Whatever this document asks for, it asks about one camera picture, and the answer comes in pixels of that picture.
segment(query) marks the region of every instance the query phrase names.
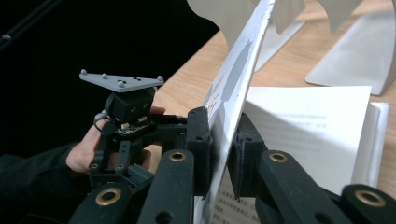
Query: black sleeve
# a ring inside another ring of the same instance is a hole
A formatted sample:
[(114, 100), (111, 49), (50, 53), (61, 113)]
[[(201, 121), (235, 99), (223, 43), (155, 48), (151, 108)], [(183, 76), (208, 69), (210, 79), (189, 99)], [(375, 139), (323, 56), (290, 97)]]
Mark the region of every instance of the black sleeve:
[(82, 196), (91, 190), (87, 175), (70, 179), (66, 157), (75, 144), (58, 147), (31, 158), (0, 157), (0, 197), (34, 205)]

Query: sheet of paper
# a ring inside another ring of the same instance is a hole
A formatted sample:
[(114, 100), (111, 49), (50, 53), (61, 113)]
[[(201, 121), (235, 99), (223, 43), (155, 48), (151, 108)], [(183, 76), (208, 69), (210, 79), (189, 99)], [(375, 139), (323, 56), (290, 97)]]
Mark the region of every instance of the sheet of paper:
[(207, 195), (195, 197), (194, 223), (196, 224), (207, 223), (213, 211), (274, 2), (275, 0), (261, 0), (257, 5), (204, 100), (203, 106), (207, 109), (209, 128), (214, 142), (213, 177)]
[(350, 184), (371, 87), (256, 88), (249, 115), (269, 149), (288, 152), (323, 188)]

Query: open book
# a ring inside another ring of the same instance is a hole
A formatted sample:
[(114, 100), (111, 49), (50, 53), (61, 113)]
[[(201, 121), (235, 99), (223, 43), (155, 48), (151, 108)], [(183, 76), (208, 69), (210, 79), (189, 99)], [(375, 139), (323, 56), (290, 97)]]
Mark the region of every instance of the open book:
[[(388, 103), (371, 103), (371, 87), (250, 87), (244, 112), (269, 149), (288, 152), (322, 188), (376, 187)], [(228, 171), (210, 223), (260, 223), (253, 198), (233, 198)]]

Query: desk surface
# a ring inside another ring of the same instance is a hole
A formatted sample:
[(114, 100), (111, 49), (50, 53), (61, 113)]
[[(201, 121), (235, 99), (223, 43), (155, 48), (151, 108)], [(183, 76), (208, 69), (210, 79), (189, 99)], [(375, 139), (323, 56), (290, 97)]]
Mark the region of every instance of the desk surface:
[[(391, 0), (364, 0), (350, 20), (331, 33), (324, 9), (316, 0), (305, 0), (305, 11), (298, 20), (306, 25), (273, 59), (255, 73), (251, 86), (309, 87), (305, 76), (331, 49), (353, 22), (364, 13), (393, 10)], [(155, 95), (153, 105), (163, 106), (166, 114), (187, 116), (202, 105), (205, 95), (228, 54), (222, 32), (215, 34), (195, 53)], [(378, 188), (396, 198), (396, 82), (372, 102), (389, 102), (389, 123), (382, 156)]]

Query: finger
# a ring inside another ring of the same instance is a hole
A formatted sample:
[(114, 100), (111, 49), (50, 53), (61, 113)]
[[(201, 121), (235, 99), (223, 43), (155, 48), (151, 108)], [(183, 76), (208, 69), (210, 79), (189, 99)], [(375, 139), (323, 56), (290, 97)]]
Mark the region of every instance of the finger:
[(148, 170), (151, 162), (151, 152), (149, 150), (143, 149), (142, 155), (143, 155), (143, 161), (141, 166), (146, 170)]
[(152, 106), (149, 113), (152, 115), (162, 115), (165, 111), (166, 109), (164, 107)]

